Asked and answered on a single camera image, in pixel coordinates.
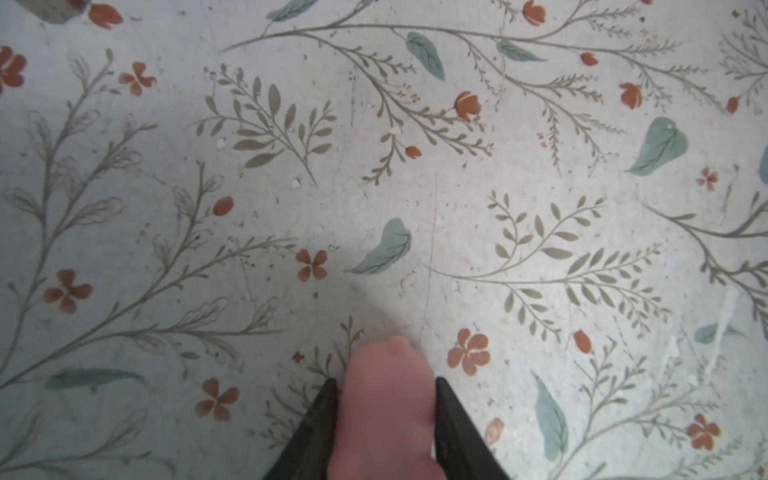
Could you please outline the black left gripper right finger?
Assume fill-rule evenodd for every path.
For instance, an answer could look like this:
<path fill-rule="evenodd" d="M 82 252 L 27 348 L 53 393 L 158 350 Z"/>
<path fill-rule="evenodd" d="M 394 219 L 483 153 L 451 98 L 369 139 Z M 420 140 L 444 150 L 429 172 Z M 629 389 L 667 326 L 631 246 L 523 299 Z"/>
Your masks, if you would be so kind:
<path fill-rule="evenodd" d="M 509 480 L 456 393 L 436 378 L 435 455 L 448 480 Z"/>

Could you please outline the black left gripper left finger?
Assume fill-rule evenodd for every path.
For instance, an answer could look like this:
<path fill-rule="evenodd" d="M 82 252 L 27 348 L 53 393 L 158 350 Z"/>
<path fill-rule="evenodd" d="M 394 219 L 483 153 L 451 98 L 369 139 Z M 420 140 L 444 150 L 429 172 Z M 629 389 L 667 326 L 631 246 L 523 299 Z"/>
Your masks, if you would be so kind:
<path fill-rule="evenodd" d="M 264 480 L 326 480 L 335 443 L 337 381 L 328 379 Z"/>

